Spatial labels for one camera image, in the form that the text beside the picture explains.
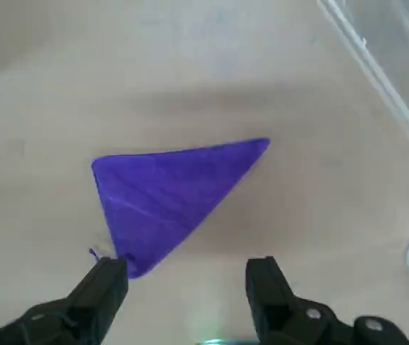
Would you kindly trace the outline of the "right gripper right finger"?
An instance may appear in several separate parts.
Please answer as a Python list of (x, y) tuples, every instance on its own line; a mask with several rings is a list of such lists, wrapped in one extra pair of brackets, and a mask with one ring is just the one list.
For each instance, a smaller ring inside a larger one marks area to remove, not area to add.
[(245, 289), (261, 344), (409, 344), (385, 318), (360, 316), (349, 325), (327, 305), (298, 297), (273, 257), (247, 261)]

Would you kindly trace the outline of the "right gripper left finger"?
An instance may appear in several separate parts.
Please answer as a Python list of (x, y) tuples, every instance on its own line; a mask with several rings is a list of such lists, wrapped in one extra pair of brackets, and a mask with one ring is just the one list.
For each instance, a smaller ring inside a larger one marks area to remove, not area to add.
[(127, 262), (103, 257), (67, 297), (0, 327), (0, 344), (101, 344), (128, 289)]

